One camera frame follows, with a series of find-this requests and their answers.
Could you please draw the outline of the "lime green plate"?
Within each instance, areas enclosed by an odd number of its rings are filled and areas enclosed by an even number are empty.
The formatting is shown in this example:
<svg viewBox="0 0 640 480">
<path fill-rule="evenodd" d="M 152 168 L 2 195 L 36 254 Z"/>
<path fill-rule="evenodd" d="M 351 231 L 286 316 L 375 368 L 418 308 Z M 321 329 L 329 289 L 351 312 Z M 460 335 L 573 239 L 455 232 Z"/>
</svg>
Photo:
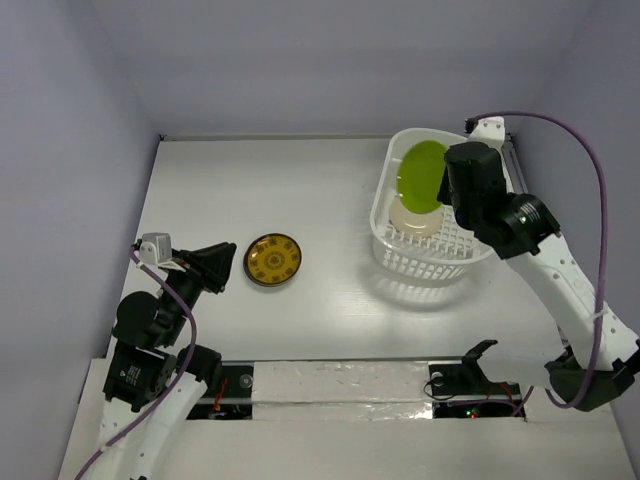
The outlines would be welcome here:
<svg viewBox="0 0 640 480">
<path fill-rule="evenodd" d="M 429 214 L 441 203 L 437 196 L 445 173 L 443 144 L 426 140 L 413 145 L 402 158 L 396 190 L 403 206 L 414 214 Z"/>
</svg>

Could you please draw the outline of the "yellow plate with brown rim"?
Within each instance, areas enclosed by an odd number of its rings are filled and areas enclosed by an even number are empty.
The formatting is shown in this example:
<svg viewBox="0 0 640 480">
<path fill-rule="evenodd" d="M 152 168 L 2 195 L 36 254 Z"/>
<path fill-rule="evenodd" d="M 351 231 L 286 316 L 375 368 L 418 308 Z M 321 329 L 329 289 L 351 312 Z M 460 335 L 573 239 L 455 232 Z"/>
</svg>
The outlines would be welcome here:
<svg viewBox="0 0 640 480">
<path fill-rule="evenodd" d="M 295 277 L 301 264 L 298 242 L 282 233 L 268 233 L 255 239 L 242 260 L 246 277 L 265 288 L 285 285 Z"/>
</svg>

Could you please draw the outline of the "cream plate with black mark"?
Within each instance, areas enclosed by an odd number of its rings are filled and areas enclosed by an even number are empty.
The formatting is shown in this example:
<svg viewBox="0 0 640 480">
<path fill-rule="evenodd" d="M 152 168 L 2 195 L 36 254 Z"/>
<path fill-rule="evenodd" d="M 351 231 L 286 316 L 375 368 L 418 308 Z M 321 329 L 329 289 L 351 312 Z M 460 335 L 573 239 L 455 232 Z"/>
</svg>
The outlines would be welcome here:
<svg viewBox="0 0 640 480">
<path fill-rule="evenodd" d="M 405 235 L 426 238 L 440 230 L 444 218 L 442 207 L 426 214 L 409 211 L 399 198 L 395 198 L 389 208 L 389 220 L 393 227 Z"/>
</svg>

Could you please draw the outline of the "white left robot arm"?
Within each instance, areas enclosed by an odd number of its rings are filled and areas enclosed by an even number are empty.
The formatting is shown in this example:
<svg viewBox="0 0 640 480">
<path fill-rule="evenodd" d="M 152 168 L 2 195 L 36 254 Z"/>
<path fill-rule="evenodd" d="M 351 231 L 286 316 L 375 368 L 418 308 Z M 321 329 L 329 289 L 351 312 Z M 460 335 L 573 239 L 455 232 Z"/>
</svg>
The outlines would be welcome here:
<svg viewBox="0 0 640 480">
<path fill-rule="evenodd" d="M 155 478 L 197 401 L 219 390 L 222 357 L 198 344 L 193 309 L 202 294 L 225 290 L 236 250 L 229 242 L 177 250 L 166 233 L 130 246 L 159 291 L 118 305 L 97 447 L 77 478 Z"/>
</svg>

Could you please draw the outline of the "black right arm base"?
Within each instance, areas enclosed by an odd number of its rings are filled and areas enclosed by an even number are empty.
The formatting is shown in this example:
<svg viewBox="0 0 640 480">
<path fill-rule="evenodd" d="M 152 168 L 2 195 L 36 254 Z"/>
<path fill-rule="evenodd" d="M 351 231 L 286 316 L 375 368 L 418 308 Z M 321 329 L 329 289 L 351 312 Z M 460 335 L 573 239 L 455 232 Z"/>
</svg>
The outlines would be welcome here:
<svg viewBox="0 0 640 480">
<path fill-rule="evenodd" d="M 481 393 L 476 375 L 462 364 L 430 365 L 429 379 L 424 386 L 424 392 L 436 401 Z"/>
</svg>

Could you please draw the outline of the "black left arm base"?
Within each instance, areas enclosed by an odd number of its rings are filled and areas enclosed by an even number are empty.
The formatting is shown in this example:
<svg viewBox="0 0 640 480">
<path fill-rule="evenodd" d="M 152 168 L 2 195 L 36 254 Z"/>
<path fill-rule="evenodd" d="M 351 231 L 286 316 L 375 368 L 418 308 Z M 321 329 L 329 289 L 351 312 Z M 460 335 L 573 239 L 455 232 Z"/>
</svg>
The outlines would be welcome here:
<svg viewBox="0 0 640 480">
<path fill-rule="evenodd" d="M 218 384 L 196 402 L 187 419 L 250 420 L 253 416 L 253 386 L 252 362 L 224 362 Z"/>
</svg>

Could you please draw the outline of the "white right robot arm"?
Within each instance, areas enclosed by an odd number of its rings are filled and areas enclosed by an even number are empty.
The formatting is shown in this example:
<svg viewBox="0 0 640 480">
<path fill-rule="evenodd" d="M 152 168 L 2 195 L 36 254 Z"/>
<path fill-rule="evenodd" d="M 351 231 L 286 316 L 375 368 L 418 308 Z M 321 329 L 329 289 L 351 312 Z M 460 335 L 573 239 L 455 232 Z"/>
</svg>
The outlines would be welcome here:
<svg viewBox="0 0 640 480">
<path fill-rule="evenodd" d="M 599 298 L 547 206 L 508 191 L 500 153 L 484 143 L 455 144 L 444 161 L 439 201 L 528 284 L 568 341 L 545 365 L 549 399 L 590 412 L 621 396 L 639 372 L 639 336 Z"/>
</svg>

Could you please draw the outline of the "white plastic dish rack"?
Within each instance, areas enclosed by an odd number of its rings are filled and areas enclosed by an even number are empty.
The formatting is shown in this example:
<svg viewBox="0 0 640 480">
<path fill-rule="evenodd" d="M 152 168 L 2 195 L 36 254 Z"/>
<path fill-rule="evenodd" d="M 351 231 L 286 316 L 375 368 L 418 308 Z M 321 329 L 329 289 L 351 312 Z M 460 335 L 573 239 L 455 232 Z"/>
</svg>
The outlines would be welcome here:
<svg viewBox="0 0 640 480">
<path fill-rule="evenodd" d="M 421 141 L 449 147 L 466 138 L 430 128 L 408 128 L 391 138 L 370 213 L 373 253 L 383 267 L 396 274 L 422 281 L 452 281 L 495 253 L 456 224 L 449 206 L 438 210 L 442 222 L 429 236 L 399 230 L 393 224 L 392 205 L 400 200 L 397 170 L 409 149 Z"/>
</svg>

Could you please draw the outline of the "white foam front board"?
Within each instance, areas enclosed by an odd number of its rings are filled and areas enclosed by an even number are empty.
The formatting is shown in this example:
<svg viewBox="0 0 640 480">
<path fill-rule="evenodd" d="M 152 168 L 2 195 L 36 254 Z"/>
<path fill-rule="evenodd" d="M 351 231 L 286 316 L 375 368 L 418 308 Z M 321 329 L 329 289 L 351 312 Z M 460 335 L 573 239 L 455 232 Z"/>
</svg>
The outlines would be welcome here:
<svg viewBox="0 0 640 480">
<path fill-rule="evenodd" d="M 630 479 L 609 410 L 583 416 L 380 419 L 354 406 L 291 418 L 192 420 L 206 385 L 191 374 L 158 406 L 106 400 L 92 362 L 64 479 Z"/>
</svg>

